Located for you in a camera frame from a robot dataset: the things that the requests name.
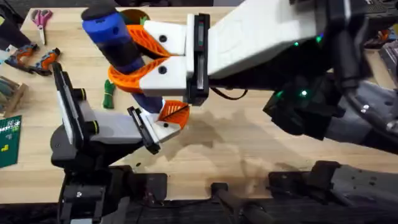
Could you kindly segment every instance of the screw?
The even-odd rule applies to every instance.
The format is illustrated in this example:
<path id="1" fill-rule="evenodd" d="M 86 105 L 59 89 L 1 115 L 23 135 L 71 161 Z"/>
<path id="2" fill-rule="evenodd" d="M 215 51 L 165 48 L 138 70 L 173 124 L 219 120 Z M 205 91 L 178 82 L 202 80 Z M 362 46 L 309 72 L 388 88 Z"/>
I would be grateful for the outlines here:
<path id="1" fill-rule="evenodd" d="M 164 42 L 167 41 L 167 37 L 166 37 L 165 35 L 160 35 L 159 41 L 160 41 L 161 43 L 164 43 Z"/>
<path id="2" fill-rule="evenodd" d="M 160 66 L 159 67 L 159 73 L 160 74 L 166 74 L 167 72 L 167 68 L 165 66 Z"/>

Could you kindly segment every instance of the blue tool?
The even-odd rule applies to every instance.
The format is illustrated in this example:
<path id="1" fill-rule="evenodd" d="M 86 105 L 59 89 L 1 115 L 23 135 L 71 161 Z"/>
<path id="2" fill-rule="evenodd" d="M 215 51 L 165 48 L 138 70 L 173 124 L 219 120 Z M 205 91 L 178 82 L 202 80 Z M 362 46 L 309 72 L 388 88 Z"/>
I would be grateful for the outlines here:
<path id="1" fill-rule="evenodd" d="M 83 29 L 97 45 L 108 62 L 119 72 L 128 75 L 145 65 L 141 52 L 113 6 L 94 6 L 82 14 Z M 148 97 L 140 93 L 132 96 L 146 111 L 160 113 L 162 97 Z"/>

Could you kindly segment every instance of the orange tool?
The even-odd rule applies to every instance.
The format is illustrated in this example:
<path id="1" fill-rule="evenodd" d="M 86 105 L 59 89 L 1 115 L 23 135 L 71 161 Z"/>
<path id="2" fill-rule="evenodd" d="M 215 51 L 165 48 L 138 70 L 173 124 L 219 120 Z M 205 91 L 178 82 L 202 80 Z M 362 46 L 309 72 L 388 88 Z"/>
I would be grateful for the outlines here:
<path id="1" fill-rule="evenodd" d="M 39 47 L 37 44 L 27 44 L 21 48 L 19 48 L 15 53 L 13 53 L 9 58 L 7 58 L 4 62 L 16 69 L 22 70 L 24 72 L 33 73 L 30 68 L 25 67 L 22 62 L 23 57 L 30 57 Z"/>
<path id="2" fill-rule="evenodd" d="M 40 62 L 36 63 L 36 66 L 29 67 L 33 72 L 38 73 L 39 75 L 47 76 L 51 75 L 52 72 L 50 71 L 50 64 L 57 60 L 58 56 L 61 54 L 61 51 L 56 48 L 49 51 L 45 54 Z"/>

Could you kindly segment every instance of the colorful tools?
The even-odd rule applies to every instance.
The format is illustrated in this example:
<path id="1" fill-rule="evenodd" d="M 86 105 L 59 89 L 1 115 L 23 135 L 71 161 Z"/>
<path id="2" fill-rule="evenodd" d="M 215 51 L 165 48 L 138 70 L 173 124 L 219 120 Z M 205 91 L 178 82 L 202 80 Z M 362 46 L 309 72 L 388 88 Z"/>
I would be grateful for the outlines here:
<path id="1" fill-rule="evenodd" d="M 13 55 L 11 55 L 4 62 L 14 68 L 22 70 L 27 73 L 33 74 L 33 72 L 47 76 L 51 75 L 49 65 L 58 59 L 58 56 L 61 54 L 61 51 L 58 48 L 55 48 L 49 52 L 47 52 L 39 62 L 35 64 L 35 66 L 26 67 L 22 61 L 22 57 L 30 57 L 39 47 L 37 44 L 29 44 L 25 45 L 22 48 L 15 51 Z"/>
<path id="2" fill-rule="evenodd" d="M 39 62 L 36 63 L 34 67 L 30 66 L 30 70 L 33 72 L 42 75 L 42 76 L 47 76 L 51 75 L 52 72 L 50 71 L 50 64 L 53 63 L 54 61 L 57 60 L 58 56 L 61 54 L 61 51 L 56 48 L 53 49 L 49 52 L 47 52 Z"/>
<path id="3" fill-rule="evenodd" d="M 40 10 L 35 9 L 33 10 L 32 14 L 30 15 L 32 21 L 37 25 L 40 33 L 40 39 L 42 40 L 43 45 L 45 45 L 45 35 L 44 35 L 44 28 L 47 21 L 52 16 L 52 11 L 48 9 Z"/>
<path id="4" fill-rule="evenodd" d="M 24 72 L 33 73 L 30 68 L 24 66 L 22 61 L 23 57 L 30 57 L 39 47 L 37 44 L 30 43 L 15 51 L 9 58 L 4 62 L 16 69 L 22 70 Z"/>

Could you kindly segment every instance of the green object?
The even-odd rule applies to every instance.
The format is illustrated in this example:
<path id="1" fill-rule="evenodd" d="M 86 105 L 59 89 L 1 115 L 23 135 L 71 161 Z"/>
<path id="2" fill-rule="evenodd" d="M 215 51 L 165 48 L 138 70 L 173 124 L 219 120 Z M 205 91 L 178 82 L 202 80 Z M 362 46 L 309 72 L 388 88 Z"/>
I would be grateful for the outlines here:
<path id="1" fill-rule="evenodd" d="M 105 109 L 113 109 L 113 93 L 116 86 L 109 80 L 105 81 L 105 96 L 103 106 Z"/>
<path id="2" fill-rule="evenodd" d="M 321 36 L 318 36 L 318 37 L 317 37 L 317 42 L 319 43 L 319 42 L 321 42 L 321 40 L 322 40 L 322 37 L 321 37 Z"/>
<path id="3" fill-rule="evenodd" d="M 276 97 L 280 98 L 280 97 L 282 96 L 282 94 L 284 94 L 284 91 L 283 91 L 283 90 L 280 91 L 280 92 L 278 92 L 278 93 L 276 94 Z"/>
<path id="4" fill-rule="evenodd" d="M 17 164 L 22 116 L 0 120 L 0 167 Z"/>
<path id="5" fill-rule="evenodd" d="M 140 25 L 144 25 L 144 23 L 145 23 L 145 21 L 147 21 L 148 20 L 148 17 L 147 16 L 144 16 L 144 17 L 142 17 L 142 18 L 139 18 L 139 24 Z"/>

